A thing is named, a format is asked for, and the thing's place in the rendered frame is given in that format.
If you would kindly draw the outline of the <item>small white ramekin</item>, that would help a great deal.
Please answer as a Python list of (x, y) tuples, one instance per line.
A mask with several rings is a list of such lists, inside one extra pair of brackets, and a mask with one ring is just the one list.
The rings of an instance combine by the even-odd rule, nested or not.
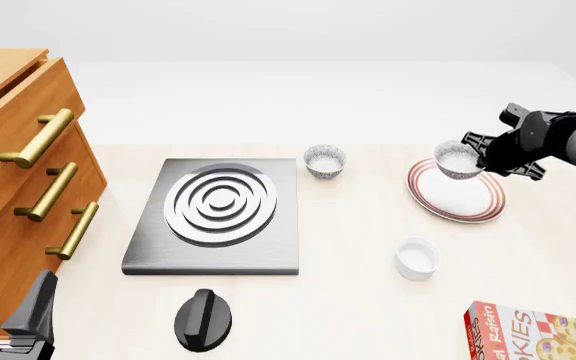
[(437, 270), (439, 255), (430, 242), (419, 238), (403, 239), (396, 248), (395, 268), (409, 281), (427, 281)]

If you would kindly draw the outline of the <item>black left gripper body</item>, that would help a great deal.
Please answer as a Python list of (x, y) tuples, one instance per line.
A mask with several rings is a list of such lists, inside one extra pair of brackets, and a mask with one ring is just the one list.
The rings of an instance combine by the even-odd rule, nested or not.
[(0, 337), (0, 360), (51, 360), (54, 350), (54, 335)]

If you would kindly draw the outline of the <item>patterned bowl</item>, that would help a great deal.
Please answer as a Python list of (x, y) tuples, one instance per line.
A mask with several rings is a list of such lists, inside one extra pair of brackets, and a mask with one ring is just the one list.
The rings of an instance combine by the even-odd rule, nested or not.
[(479, 154), (471, 146), (456, 140), (436, 146), (434, 158), (439, 170), (451, 179), (471, 179), (483, 172), (478, 166)]
[(316, 145), (304, 152), (304, 164), (318, 179), (333, 179), (343, 170), (347, 162), (345, 152), (336, 146)]

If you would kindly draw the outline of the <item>white plate with red rings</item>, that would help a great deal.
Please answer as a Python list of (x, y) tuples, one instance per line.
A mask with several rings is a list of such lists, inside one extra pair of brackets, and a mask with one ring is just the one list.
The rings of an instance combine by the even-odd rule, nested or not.
[(471, 179), (451, 179), (431, 158), (410, 168), (406, 185), (424, 209), (461, 223), (492, 221), (502, 215), (507, 205), (505, 191), (494, 177), (481, 173)]

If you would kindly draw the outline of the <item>round black stove knob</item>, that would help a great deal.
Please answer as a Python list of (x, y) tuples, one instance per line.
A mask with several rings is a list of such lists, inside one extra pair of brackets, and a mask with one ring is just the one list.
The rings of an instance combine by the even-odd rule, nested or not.
[(199, 289), (179, 308), (174, 332), (186, 350), (204, 353), (225, 341), (232, 323), (228, 303), (213, 290)]

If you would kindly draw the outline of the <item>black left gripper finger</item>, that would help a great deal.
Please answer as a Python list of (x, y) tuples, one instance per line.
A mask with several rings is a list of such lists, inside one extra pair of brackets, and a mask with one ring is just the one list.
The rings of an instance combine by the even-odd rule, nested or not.
[(34, 338), (54, 343), (53, 304), (58, 278), (43, 270), (16, 311), (2, 324), (10, 338)]

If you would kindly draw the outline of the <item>red printed cookies box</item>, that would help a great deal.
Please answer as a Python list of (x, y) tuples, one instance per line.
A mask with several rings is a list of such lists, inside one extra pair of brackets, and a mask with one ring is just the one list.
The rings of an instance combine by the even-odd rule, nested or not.
[(471, 360), (576, 360), (576, 318), (473, 302), (464, 314)]

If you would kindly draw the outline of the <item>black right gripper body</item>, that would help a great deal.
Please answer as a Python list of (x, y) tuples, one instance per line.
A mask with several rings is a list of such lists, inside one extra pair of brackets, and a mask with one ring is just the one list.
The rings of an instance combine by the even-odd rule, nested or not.
[(527, 176), (533, 181), (540, 181), (545, 176), (546, 170), (537, 163), (545, 156), (540, 152), (524, 150), (514, 131), (499, 137), (467, 132), (462, 137), (461, 143), (471, 146), (479, 155), (484, 157), (488, 147), (496, 147), (502, 152), (502, 170), (490, 173), (497, 173), (504, 177), (510, 175)]

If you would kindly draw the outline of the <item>wooden drawer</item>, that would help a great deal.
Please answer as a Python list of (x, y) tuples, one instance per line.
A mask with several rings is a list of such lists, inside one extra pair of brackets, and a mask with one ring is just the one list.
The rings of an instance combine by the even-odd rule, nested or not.
[[(78, 117), (84, 107), (65, 61), (52, 59), (0, 98), (0, 154), (23, 155), (46, 127), (38, 117), (55, 115), (63, 109)], [(22, 164), (0, 161), (0, 191), (10, 191), (18, 183), (12, 177), (37, 164), (39, 159)]]
[(44, 222), (47, 216), (41, 222), (17, 216), (22, 219), (0, 225), (0, 326), (23, 301), (41, 271), (59, 268), (61, 260), (44, 254), (44, 250), (63, 244), (79, 218), (71, 209), (84, 206), (67, 206), (59, 212), (67, 218), (52, 225)]
[[(13, 140), (13, 134), (2, 131), (0, 152), (14, 149), (16, 146)], [(22, 218), (13, 215), (13, 209), (34, 205), (52, 180), (46, 170), (60, 168), (70, 162), (78, 166), (78, 171), (44, 220), (50, 225), (67, 218), (59, 214), (67, 206), (79, 207), (98, 200), (107, 185), (80, 125), (77, 122), (68, 125), (55, 143), (49, 146), (47, 152), (28, 170), (0, 161), (0, 225), (5, 221), (20, 221)]]

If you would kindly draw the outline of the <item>flat grey stove plate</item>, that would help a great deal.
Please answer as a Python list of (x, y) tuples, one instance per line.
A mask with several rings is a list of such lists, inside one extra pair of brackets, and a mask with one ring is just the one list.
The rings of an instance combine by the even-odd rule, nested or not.
[(125, 275), (298, 275), (296, 161), (166, 159), (121, 269)]

